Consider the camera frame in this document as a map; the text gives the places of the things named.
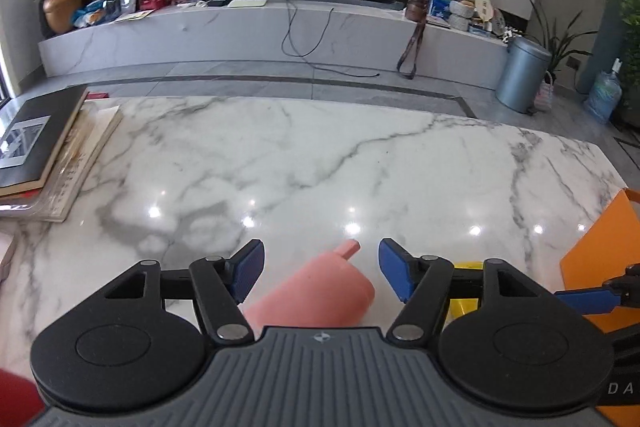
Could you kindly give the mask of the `white marble tv console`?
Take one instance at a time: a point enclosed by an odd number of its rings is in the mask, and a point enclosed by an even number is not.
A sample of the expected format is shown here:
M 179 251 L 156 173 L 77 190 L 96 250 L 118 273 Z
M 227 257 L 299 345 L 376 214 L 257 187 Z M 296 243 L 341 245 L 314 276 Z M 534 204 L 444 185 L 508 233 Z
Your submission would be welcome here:
M 50 77 L 155 64 L 256 63 L 378 80 L 398 75 L 413 29 L 399 11 L 280 0 L 261 8 L 165 8 L 44 40 L 39 52 Z M 428 25 L 416 78 L 492 90 L 507 56 L 497 39 Z

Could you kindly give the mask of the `round paper fan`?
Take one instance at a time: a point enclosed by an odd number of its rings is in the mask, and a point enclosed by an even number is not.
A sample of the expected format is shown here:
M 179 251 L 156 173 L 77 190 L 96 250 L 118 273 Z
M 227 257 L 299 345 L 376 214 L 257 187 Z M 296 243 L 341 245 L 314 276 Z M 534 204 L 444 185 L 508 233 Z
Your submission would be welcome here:
M 495 10 L 490 0 L 475 0 L 474 5 L 475 12 L 483 23 L 488 23 L 492 20 Z

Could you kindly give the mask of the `yellow tape measure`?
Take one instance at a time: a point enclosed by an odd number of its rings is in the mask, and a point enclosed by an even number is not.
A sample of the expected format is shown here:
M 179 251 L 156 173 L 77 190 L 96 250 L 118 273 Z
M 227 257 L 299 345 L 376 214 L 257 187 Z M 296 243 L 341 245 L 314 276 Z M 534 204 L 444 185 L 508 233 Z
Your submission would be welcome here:
M 477 310 L 482 295 L 480 283 L 482 283 L 481 275 L 462 282 L 454 280 L 454 295 L 450 298 L 448 311 L 449 322 Z

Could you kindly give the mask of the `woven checkered basket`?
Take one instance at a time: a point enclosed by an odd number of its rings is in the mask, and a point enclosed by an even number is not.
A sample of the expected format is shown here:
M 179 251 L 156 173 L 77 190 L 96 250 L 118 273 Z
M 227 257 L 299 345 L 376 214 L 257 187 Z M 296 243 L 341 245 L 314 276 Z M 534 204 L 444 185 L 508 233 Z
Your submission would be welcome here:
M 550 112 L 553 102 L 554 77 L 551 72 L 544 73 L 534 100 L 534 109 L 537 112 Z

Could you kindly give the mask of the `potted snake plant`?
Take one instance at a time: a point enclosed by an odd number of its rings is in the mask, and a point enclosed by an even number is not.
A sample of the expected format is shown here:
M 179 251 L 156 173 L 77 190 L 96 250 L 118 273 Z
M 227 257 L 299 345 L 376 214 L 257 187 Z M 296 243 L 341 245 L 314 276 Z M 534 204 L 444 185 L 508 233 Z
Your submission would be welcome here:
M 572 55 L 591 55 L 590 51 L 576 48 L 575 42 L 580 38 L 595 36 L 598 32 L 596 30 L 575 30 L 578 20 L 582 17 L 583 10 L 578 11 L 564 28 L 559 28 L 558 19 L 555 17 L 552 20 L 548 17 L 544 7 L 540 3 L 534 0 L 528 0 L 528 2 L 533 10 L 533 18 L 538 24 L 541 35 L 540 37 L 535 37 L 528 32 L 527 37 L 532 38 L 550 53 L 551 58 L 546 70 L 546 83 L 550 83 L 551 86 L 553 86 L 558 79 L 556 72 L 562 61 Z

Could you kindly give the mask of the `water jug with pump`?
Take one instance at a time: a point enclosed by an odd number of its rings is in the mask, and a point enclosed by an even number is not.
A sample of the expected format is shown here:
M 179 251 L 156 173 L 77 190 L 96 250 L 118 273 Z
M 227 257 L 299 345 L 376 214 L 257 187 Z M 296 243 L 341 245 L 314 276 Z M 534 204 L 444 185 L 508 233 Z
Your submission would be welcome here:
M 609 72 L 600 72 L 590 89 L 584 103 L 585 110 L 600 124 L 606 124 L 616 109 L 623 90 L 618 73 L 623 63 L 616 58 Z

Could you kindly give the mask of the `grey metal trash bin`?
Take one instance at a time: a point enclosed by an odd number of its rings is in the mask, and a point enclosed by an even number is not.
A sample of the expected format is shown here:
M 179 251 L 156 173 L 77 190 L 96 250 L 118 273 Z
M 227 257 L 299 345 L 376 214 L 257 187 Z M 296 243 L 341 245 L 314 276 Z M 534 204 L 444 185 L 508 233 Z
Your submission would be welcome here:
M 511 40 L 506 52 L 508 57 L 498 82 L 496 98 L 507 108 L 525 114 L 534 104 L 551 62 L 551 53 L 524 37 Z

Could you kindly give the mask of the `pink cup with spout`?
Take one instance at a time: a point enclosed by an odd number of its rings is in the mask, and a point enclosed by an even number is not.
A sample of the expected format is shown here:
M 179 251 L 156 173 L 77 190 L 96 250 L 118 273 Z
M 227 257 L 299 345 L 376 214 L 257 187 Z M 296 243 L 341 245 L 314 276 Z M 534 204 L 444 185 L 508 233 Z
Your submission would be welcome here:
M 267 326 L 340 329 L 358 325 L 375 289 L 352 263 L 355 239 L 301 262 L 269 256 L 257 286 L 241 306 L 254 332 Z

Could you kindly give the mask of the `black hardcover book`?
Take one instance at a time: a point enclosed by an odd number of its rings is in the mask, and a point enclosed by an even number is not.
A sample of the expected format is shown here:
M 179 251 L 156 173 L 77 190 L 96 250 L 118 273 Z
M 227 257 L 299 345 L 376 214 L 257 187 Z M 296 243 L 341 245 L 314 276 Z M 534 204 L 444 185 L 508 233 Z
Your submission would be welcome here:
M 1 138 L 1 196 L 39 190 L 88 94 L 86 84 L 31 98 Z

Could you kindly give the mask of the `large beige book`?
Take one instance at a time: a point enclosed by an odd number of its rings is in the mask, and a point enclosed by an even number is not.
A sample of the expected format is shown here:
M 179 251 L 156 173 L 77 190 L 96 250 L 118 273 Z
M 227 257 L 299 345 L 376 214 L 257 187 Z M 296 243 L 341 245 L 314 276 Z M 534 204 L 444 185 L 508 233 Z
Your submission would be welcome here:
M 46 184 L 35 191 L 2 197 L 1 217 L 62 223 L 94 162 L 122 120 L 119 105 L 86 102 L 52 166 Z

